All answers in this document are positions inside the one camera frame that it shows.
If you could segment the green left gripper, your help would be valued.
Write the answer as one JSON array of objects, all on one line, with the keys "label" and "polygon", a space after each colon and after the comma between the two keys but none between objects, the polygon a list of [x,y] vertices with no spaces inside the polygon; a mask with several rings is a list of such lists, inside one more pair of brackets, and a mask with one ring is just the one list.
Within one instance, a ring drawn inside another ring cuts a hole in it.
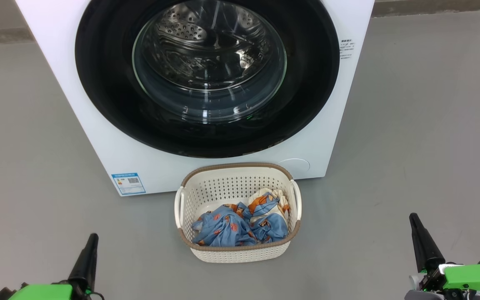
[{"label": "green left gripper", "polygon": [[93,292],[98,256],[99,237],[90,234],[85,247],[81,250],[68,284],[32,284],[23,285],[8,300],[71,300],[74,292]]}]

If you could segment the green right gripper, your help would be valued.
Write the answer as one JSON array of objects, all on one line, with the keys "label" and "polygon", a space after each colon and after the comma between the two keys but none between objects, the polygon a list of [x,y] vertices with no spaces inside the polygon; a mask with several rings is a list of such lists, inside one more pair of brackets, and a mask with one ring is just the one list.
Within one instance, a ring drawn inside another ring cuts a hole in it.
[{"label": "green right gripper", "polygon": [[445,258],[417,213],[410,213],[419,275],[410,277],[405,300],[480,300],[480,264],[445,264]]}]

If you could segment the blue patterned garment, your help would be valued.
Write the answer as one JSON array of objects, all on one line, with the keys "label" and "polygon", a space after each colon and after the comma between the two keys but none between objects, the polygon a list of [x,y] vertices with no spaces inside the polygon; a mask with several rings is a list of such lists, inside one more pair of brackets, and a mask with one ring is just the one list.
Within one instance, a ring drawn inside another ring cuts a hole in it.
[{"label": "blue patterned garment", "polygon": [[240,247],[276,243],[288,237],[287,219],[272,213],[255,222],[243,217],[248,204],[224,204],[192,223],[192,243],[203,247]]}]

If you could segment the cream garment with orange print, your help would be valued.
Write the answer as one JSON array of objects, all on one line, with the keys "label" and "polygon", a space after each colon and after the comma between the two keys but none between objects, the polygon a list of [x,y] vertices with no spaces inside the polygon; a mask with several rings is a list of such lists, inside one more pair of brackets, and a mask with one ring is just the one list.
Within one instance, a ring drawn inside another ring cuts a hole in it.
[{"label": "cream garment with orange print", "polygon": [[285,219],[290,210],[288,198],[282,189],[262,188],[248,199],[248,205],[244,208],[242,216],[251,223],[272,213]]}]

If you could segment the black round glass washer door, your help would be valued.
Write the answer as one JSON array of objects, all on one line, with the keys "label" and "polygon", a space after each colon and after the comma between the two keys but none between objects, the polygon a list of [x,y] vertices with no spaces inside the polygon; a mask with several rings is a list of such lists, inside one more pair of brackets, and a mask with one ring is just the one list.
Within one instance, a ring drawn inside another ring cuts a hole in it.
[{"label": "black round glass washer door", "polygon": [[189,0],[92,0],[77,29],[75,61],[95,107],[130,137],[164,152],[195,158],[248,155],[284,142],[310,123],[335,88],[339,40],[320,0],[219,0],[257,12],[285,45],[287,69],[261,109],[233,122],[183,120],[141,88],[132,50],[158,12]]}]

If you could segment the washing machine drum with clothes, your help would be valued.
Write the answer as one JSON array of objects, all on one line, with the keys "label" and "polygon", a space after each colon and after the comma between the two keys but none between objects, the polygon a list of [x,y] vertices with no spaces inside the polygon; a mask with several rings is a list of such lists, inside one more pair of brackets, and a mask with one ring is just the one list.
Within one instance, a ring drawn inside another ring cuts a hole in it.
[{"label": "washing machine drum with clothes", "polygon": [[172,5],[142,27],[132,50],[137,81],[183,120],[233,122],[261,109],[287,70],[278,31],[244,6],[219,0]]}]

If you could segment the blue energy label sticker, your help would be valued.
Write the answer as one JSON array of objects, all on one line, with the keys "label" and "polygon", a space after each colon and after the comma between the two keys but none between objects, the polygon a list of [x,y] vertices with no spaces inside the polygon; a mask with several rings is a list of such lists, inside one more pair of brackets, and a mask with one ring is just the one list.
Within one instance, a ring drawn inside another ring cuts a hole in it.
[{"label": "blue energy label sticker", "polygon": [[138,173],[114,173],[111,177],[121,196],[146,194]]}]

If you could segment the round drain filter cover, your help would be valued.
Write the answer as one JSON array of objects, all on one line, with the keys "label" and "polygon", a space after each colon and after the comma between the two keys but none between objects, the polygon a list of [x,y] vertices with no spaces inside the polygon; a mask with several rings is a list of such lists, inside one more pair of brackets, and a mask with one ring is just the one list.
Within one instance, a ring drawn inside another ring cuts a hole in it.
[{"label": "round drain filter cover", "polygon": [[297,173],[306,173],[310,169],[309,162],[304,159],[286,159],[279,161],[278,165],[287,169],[293,176],[296,176]]}]

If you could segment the cream perforated laundry basket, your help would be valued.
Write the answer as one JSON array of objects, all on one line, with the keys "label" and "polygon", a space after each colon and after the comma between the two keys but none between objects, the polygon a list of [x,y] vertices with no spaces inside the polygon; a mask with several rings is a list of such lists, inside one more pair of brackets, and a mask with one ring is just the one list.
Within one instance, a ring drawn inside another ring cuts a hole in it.
[{"label": "cream perforated laundry basket", "polygon": [[[282,241],[239,247],[210,247],[193,243],[196,231],[191,224],[210,210],[224,204],[244,203],[263,188],[279,190],[288,206],[284,209],[287,236]],[[184,243],[193,254],[208,263],[250,263],[271,260],[284,254],[297,235],[302,217],[299,186],[283,167],[270,163],[215,165],[194,170],[175,194],[175,223]]]}]

